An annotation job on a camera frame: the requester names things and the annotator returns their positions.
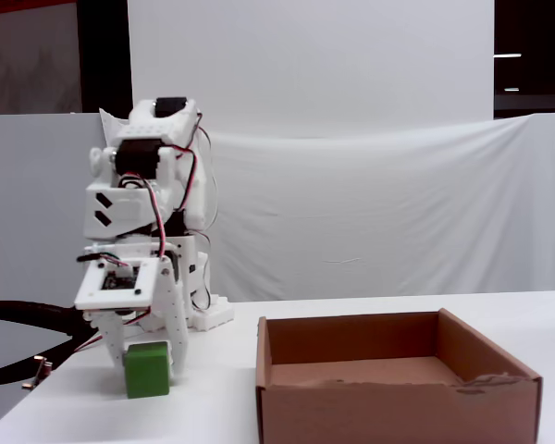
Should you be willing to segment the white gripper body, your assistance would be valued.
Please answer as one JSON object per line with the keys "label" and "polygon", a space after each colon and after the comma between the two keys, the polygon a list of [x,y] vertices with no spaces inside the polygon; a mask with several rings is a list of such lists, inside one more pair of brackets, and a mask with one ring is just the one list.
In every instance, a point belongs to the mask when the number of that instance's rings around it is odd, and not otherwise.
{"label": "white gripper body", "polygon": [[98,240],[91,246],[92,260],[110,263],[128,263],[130,258],[156,258],[164,262],[167,236],[159,232],[157,236],[131,234],[108,240]]}

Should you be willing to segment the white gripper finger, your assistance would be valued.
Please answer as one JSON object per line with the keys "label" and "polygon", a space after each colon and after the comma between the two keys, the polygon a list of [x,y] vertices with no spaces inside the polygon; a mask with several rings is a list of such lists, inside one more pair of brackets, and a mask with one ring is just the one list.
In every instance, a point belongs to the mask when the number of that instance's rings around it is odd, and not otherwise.
{"label": "white gripper finger", "polygon": [[188,328],[182,296],[182,284],[174,278],[174,268],[167,256],[158,262],[153,309],[165,322],[170,343],[172,374],[179,376],[188,349]]}
{"label": "white gripper finger", "polygon": [[99,334],[105,341],[114,367],[118,371],[123,370],[125,337],[122,317],[115,311],[86,311],[84,317],[93,327],[98,329]]}

